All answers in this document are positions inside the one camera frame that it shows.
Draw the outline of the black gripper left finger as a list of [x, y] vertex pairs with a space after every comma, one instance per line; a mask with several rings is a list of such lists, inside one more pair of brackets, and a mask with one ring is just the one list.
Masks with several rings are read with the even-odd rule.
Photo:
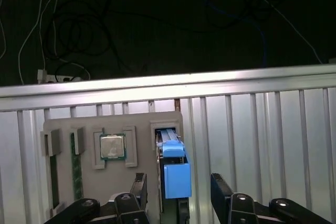
[[79, 199], [46, 223], [148, 223], [147, 202], [147, 175], [137, 173], [129, 192], [112, 195], [104, 205], [96, 199]]

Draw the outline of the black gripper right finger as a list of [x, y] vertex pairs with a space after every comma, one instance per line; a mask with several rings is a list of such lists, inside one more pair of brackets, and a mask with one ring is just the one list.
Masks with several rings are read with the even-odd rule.
[[211, 203], [220, 223], [329, 223], [287, 198], [272, 199], [265, 206], [247, 194], [235, 193], [218, 173], [211, 174]]

